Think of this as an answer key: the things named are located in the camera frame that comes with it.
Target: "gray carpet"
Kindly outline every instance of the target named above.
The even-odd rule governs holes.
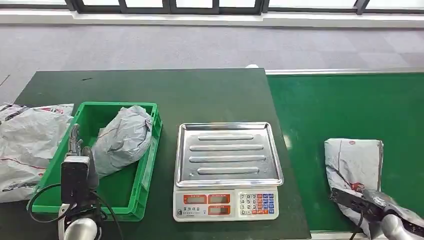
[[[36,71],[424,67],[424,31],[190,26],[1,26],[0,104]]]

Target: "green plastic crate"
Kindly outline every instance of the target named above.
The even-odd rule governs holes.
[[[70,125],[79,124],[79,135],[84,141],[83,147],[92,146],[96,142],[100,128],[106,127],[122,107],[129,108],[134,105],[145,108],[153,119],[150,146],[139,161],[100,179],[97,188],[98,194],[112,207],[118,221],[127,222],[140,221],[145,214],[150,180],[162,130],[158,106],[155,103],[145,102],[83,102],[76,111]],[[37,185],[37,189],[60,183],[61,163],[68,152],[70,129],[71,127],[63,137],[44,176]],[[32,211],[34,213],[56,214],[59,212],[61,204],[60,187],[54,187],[42,193],[35,200]],[[102,207],[102,210],[107,213],[108,220],[113,219],[106,207]]]

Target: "digital scale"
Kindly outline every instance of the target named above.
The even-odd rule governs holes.
[[[177,222],[272,220],[283,174],[267,122],[184,123],[173,188]]]

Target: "scale keypad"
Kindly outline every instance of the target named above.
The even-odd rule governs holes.
[[[241,193],[241,215],[274,214],[275,204],[273,193]]]

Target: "red stripe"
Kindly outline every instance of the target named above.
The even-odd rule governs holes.
[[[29,164],[25,164],[25,163],[19,162],[19,161],[18,161],[18,160],[16,160],[16,159],[11,159],[11,158],[2,158],[2,159],[0,159],[0,160],[2,160],[2,161],[5,161],[5,160],[14,161],[15,163],[18,163],[18,164],[21,164],[21,165],[25,165],[25,166],[28,166],[28,167],[31,167],[31,168],[35,168],[35,169],[44,169],[44,170],[46,170],[46,169],[47,169],[47,168],[44,168],[44,167],[32,166],[32,165],[29,165]]]

